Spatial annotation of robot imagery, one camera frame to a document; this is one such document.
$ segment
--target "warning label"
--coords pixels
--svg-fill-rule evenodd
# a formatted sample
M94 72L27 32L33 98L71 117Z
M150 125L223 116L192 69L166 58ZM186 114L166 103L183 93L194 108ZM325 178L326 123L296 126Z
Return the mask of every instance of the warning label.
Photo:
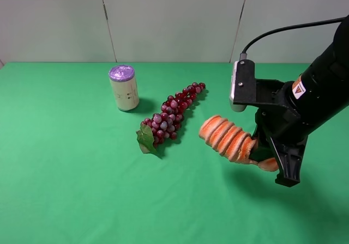
M299 99L306 92L300 77L301 75L292 85L292 92L296 99Z

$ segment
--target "white wall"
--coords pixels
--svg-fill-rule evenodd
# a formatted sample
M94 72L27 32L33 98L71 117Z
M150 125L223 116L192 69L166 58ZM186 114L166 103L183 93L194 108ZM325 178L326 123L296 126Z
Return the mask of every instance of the white wall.
M0 58L115 61L102 0L0 0Z
M119 62L228 62L244 0L104 0Z
M246 0L232 61L244 46L269 30L345 17L349 0ZM332 42L337 25L291 30L258 41L248 50L255 62L309 63Z
M244 0L0 0L0 59L56 62L229 62ZM349 0L246 0L232 60L274 28L346 16ZM337 25L268 36L256 62L312 62Z

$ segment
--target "black cable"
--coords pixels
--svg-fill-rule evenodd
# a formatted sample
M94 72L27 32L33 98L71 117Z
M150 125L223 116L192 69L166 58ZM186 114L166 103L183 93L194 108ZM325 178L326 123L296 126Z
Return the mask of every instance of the black cable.
M319 26L319 25L329 25L331 23L342 22L344 19L345 19L345 17L341 17L341 18L327 20L327 21L310 22L310 23L304 23L302 25L291 25L291 26L278 28L278 29L275 29L275 30L270 30L269 32L263 33L262 35L258 36L257 38L254 38L252 41L250 41L246 45L246 47L242 50L241 54L246 54L246 51L248 50L249 47L251 47L252 44L254 44L256 41L259 41L260 39L264 38L265 36L268 36L268 35L271 35L271 34L274 34L274 33L287 31L287 30L300 29L300 28Z

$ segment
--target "grape bunch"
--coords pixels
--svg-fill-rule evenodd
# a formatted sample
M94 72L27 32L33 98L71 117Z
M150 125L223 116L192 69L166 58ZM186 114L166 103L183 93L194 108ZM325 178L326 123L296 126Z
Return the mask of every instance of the grape bunch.
M161 113L154 113L152 119L146 118L141 125L148 125L152 129L154 137L154 147L163 144L167 138L176 139L177 131L181 127L184 120L184 111L192 105L196 99L196 95L205 89L204 83L193 82L187 88L174 96L167 97L167 101L161 105Z

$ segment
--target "panel seam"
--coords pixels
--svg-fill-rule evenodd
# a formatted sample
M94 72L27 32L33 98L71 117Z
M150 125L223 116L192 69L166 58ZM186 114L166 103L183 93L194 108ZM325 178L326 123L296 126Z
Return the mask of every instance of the panel seam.
M234 48L235 48L236 40L237 40L237 38L238 38L239 30L240 30L240 23L241 23L242 15L243 15L243 12L244 12L245 3L246 3L246 0L244 0L244 2L243 2L243 4L242 4L242 7L241 7L241 13L240 13L240 17L239 17L238 27L237 27L236 32L235 32L235 39L234 39L233 49L232 49L232 51L231 51L229 63L231 63L231 60L232 60L232 58L233 58Z
M106 5L105 5L105 3L104 3L104 0L102 0L102 2L103 2L104 13L105 13L105 20L107 21L107 27L108 27L108 33L109 33L109 38L110 38L110 42L111 42L111 47L112 47L112 49L113 49L113 54L114 54L115 62L117 63L118 60L116 59L116 54L115 54L115 48L114 48L113 38L112 38L112 36L111 36L111 31L110 31L110 26L109 26L109 21L108 21L107 9L106 9Z

